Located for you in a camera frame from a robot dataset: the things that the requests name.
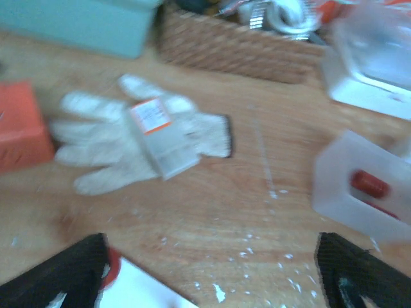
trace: translucent plastic box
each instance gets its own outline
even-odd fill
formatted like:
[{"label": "translucent plastic box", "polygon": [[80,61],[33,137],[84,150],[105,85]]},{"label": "translucent plastic box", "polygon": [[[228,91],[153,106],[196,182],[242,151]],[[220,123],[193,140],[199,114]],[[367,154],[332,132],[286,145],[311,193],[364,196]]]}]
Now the translucent plastic box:
[{"label": "translucent plastic box", "polygon": [[[381,210],[354,196],[350,182],[357,170],[390,185],[386,198],[372,201]],[[312,205],[319,214],[377,241],[411,241],[411,165],[348,131],[317,157]]]}]

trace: black object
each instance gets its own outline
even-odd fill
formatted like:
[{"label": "black object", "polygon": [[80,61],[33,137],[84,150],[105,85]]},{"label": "black object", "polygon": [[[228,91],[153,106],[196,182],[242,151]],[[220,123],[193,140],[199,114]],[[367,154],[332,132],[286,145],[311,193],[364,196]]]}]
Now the black object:
[{"label": "black object", "polygon": [[45,308],[59,294],[66,294],[62,308],[94,308],[106,264],[105,236],[87,236],[0,286],[0,307]]},{"label": "black object", "polygon": [[411,278],[336,233],[320,234],[317,265],[330,308],[411,307]]},{"label": "black object", "polygon": [[214,5],[208,0],[175,0],[175,2],[183,10],[197,14],[205,14],[206,10]]}]

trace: white work glove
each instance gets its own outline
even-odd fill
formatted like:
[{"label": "white work glove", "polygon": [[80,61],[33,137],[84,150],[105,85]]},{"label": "white work glove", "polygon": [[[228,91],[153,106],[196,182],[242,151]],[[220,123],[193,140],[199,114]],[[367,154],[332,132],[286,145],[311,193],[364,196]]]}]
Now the white work glove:
[{"label": "white work glove", "polygon": [[[139,101],[159,97],[198,154],[231,156],[232,136],[227,116],[199,112],[187,97],[166,92],[137,76],[124,75],[119,85]],[[160,176],[127,125],[127,102],[71,92],[63,97],[60,107],[90,121],[50,122],[52,136],[64,143],[55,160],[68,166],[103,167],[77,178],[74,181],[77,193],[90,196],[108,193]]]}]

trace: orange label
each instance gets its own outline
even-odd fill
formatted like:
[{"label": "orange label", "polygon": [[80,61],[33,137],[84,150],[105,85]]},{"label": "orange label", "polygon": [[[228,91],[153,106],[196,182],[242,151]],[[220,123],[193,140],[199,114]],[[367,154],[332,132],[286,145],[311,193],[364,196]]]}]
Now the orange label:
[{"label": "orange label", "polygon": [[171,117],[159,98],[144,101],[132,107],[130,112],[145,135],[150,135],[171,124]]}]

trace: wooden table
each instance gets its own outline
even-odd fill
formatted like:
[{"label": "wooden table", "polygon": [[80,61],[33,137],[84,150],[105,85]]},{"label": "wooden table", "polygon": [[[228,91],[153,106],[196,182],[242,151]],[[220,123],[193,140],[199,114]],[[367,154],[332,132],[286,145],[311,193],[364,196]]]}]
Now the wooden table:
[{"label": "wooden table", "polygon": [[[373,247],[368,237],[311,209],[313,161],[345,129],[387,146],[408,135],[410,124],[331,102],[314,74],[303,85],[286,85],[165,65],[150,48],[138,60],[120,60],[4,32],[0,62],[1,80],[33,82],[46,117],[59,114],[59,99],[70,90],[125,98],[116,80],[133,73],[191,97],[203,111],[229,114],[236,143],[232,159],[204,158],[170,181],[97,197],[73,192],[85,169],[51,162],[1,175],[0,282],[85,235],[105,232],[112,246],[200,307],[325,307],[313,258],[319,232]],[[373,254],[411,275],[410,245],[381,246]],[[225,292],[220,304],[213,284]]]}]

